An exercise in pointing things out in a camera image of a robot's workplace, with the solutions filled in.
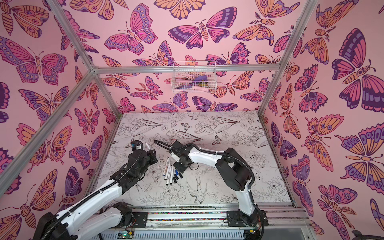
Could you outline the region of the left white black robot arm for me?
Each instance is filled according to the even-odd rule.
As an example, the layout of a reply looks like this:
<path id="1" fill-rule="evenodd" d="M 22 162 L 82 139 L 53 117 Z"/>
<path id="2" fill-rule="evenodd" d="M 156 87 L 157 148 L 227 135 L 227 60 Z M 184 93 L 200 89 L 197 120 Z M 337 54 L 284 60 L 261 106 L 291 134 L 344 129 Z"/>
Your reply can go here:
<path id="1" fill-rule="evenodd" d="M 118 202 L 103 213 L 99 210 L 141 181 L 148 168 L 158 162 L 155 150 L 144 149 L 141 141 L 131 143 L 128 161 L 100 188 L 71 207 L 40 218 L 35 240 L 89 240 L 113 227 L 132 227 L 136 219 L 130 205 Z"/>

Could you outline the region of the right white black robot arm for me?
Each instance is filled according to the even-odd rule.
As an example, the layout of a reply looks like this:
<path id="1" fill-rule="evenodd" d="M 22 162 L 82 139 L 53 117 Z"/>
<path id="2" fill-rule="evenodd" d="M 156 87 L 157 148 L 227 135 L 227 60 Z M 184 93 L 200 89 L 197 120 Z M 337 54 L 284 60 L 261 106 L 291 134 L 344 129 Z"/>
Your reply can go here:
<path id="1" fill-rule="evenodd" d="M 235 191 L 239 208 L 228 211 L 226 220 L 229 227 L 250 227 L 254 231 L 263 231 L 269 225 L 265 211 L 260 210 L 252 194 L 255 175 L 248 163 L 239 153 L 228 148 L 225 151 L 206 150 L 195 144 L 183 145 L 178 141 L 168 145 L 155 140 L 154 143 L 169 151 L 176 161 L 174 167 L 183 173 L 192 164 L 215 167 L 225 184 Z"/>

